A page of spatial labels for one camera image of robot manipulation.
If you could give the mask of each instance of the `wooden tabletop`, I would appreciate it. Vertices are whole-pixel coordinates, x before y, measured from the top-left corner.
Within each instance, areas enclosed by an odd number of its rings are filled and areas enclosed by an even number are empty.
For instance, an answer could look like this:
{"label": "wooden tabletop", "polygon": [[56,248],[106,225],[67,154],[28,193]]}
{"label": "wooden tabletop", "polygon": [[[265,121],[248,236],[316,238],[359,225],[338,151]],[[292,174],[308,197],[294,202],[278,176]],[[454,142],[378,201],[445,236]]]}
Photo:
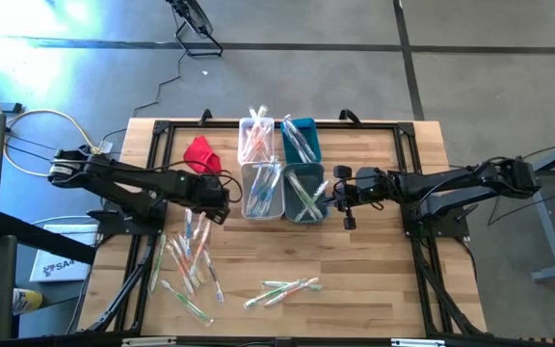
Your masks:
{"label": "wooden tabletop", "polygon": [[[145,166],[154,121],[130,120],[122,162]],[[414,125],[423,173],[448,170],[439,123],[416,121]],[[332,178],[332,168],[339,164],[353,167],[353,173],[362,166],[397,170],[393,137],[388,131],[319,129],[318,133],[325,178]],[[179,129],[174,136],[172,162],[182,159],[184,150],[197,135],[207,138],[221,157],[222,168],[241,179],[238,129]],[[277,155],[283,158],[279,132],[275,145]],[[160,151],[156,163],[162,162],[161,155]],[[236,199],[239,194],[236,187],[229,188]],[[158,285],[147,299],[142,334],[424,336],[410,241],[403,236],[397,204],[389,201],[383,204],[382,212],[371,206],[356,207],[357,229],[349,231],[343,227],[343,214],[335,209],[322,224],[295,225],[285,219],[248,221],[241,215],[241,203],[232,203],[228,219],[223,226],[212,226],[209,239],[225,303],[217,303],[212,282],[202,286],[194,298],[194,303],[215,319],[214,323],[204,328],[170,292]],[[182,221],[183,209],[169,204],[165,232],[179,232]],[[87,328],[119,291],[129,244],[129,236],[116,236],[97,251],[80,329]],[[452,239],[439,239],[438,250],[448,292],[471,322],[485,330],[468,254]],[[165,253],[160,276],[184,292],[175,268]],[[274,307],[252,310],[242,307],[246,300],[261,293],[262,280],[312,277],[319,277],[322,291],[303,290]],[[436,297],[432,295],[431,301],[436,325],[440,326]],[[136,290],[130,303],[126,327],[133,315]]]}

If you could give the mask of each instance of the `gray floor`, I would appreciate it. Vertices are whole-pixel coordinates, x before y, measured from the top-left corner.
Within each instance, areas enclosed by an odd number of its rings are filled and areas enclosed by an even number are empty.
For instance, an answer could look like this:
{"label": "gray floor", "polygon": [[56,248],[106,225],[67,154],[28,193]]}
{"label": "gray floor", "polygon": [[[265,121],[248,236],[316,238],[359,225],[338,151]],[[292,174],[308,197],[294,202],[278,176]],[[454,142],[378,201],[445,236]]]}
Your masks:
{"label": "gray floor", "polygon": [[[399,44],[390,0],[199,0],[224,42]],[[410,42],[420,45],[555,46],[555,2],[403,0]],[[0,35],[92,40],[172,41],[172,15],[161,0],[23,1],[0,6]],[[0,100],[73,115],[94,141],[122,128],[176,75],[179,50],[33,48],[0,40]],[[472,164],[555,145],[555,55],[414,54],[426,120],[439,120],[449,159]],[[184,59],[182,78],[164,86],[160,104],[138,117],[243,117],[266,103],[270,116],[334,118],[348,107],[364,119],[412,120],[399,52],[226,51],[221,59]],[[50,115],[19,123],[18,134],[57,147],[82,138]],[[49,155],[38,147],[32,151]],[[14,153],[36,171],[47,163]],[[498,213],[520,205],[502,200]],[[50,187],[4,164],[0,210],[35,221],[83,214],[98,199]],[[534,284],[551,266],[534,209],[485,227],[491,204],[468,218],[489,330],[503,336],[555,336],[555,280]],[[518,233],[529,230],[527,234]],[[19,283],[35,251],[19,250]],[[78,284],[42,285],[52,301]],[[22,335],[61,333],[70,302],[26,315]]]}

